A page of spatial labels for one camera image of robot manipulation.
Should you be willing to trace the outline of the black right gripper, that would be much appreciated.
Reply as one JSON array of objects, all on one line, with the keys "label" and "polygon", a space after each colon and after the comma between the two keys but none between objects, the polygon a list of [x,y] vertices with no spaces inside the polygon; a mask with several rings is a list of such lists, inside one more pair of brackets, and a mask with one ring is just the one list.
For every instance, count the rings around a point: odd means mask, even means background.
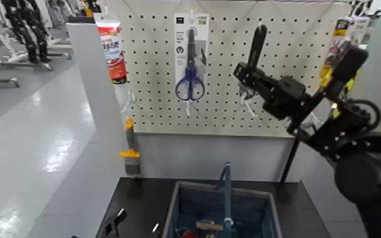
[{"label": "black right gripper", "polygon": [[293,77],[285,76],[277,81],[263,70],[250,68],[243,62],[237,64],[233,75],[245,87],[267,97],[263,109],[278,120],[294,115],[301,103],[311,97],[306,86]]}]

